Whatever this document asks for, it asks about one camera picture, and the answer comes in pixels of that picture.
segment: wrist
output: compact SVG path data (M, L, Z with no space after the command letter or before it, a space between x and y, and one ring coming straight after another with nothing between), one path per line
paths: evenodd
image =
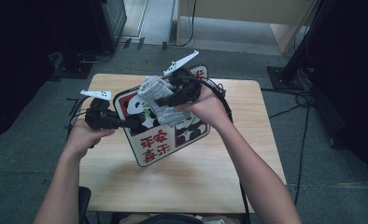
M227 129L230 126L233 126L234 124L231 122L231 120L228 117L222 117L221 119L217 120L212 126L218 133L223 132L225 129Z
M80 162L82 157L78 155L78 153L75 152L75 150L72 150L71 148L65 147L62 155L60 157L61 161L70 162L70 163L78 163Z

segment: white plastic piece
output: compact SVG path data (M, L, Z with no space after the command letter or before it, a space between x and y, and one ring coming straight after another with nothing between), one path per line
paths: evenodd
M91 96L102 100L111 100L111 91L81 91L82 95Z
M185 63L189 62L191 59L193 59L198 54L199 52L197 50L194 50L192 54L178 60L177 62L172 62L172 65L170 65L170 67L166 71L163 71L163 75L165 77L169 76L170 74L172 74L174 71L176 71L178 68L180 68Z

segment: panda image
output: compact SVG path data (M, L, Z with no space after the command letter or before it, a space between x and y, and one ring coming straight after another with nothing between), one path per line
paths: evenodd
M207 131L206 124L196 116L182 120L176 125L176 145L181 146Z
M123 105L127 111L126 118L137 120L140 124L136 129L130 129L130 133L134 135L144 133L150 128L161 125L157 120L157 116L138 95L135 95L129 101L125 101Z

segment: finger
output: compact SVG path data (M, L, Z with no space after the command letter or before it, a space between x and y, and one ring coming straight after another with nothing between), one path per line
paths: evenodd
M98 130L97 132L94 133L96 138L102 138L102 137L106 137L106 136L110 136L111 134L115 133L115 129L102 129L102 130Z

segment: hand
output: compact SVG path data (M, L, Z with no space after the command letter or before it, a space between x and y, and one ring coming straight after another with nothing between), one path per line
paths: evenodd
M88 148L98 144L102 137L109 136L115 131L114 129L93 130L84 119L78 119L68 136L64 152L80 160L86 155Z
M222 102L206 86L202 86L201 95L196 102L178 105L177 109L192 112L203 122L210 124L214 128L226 119L229 120Z

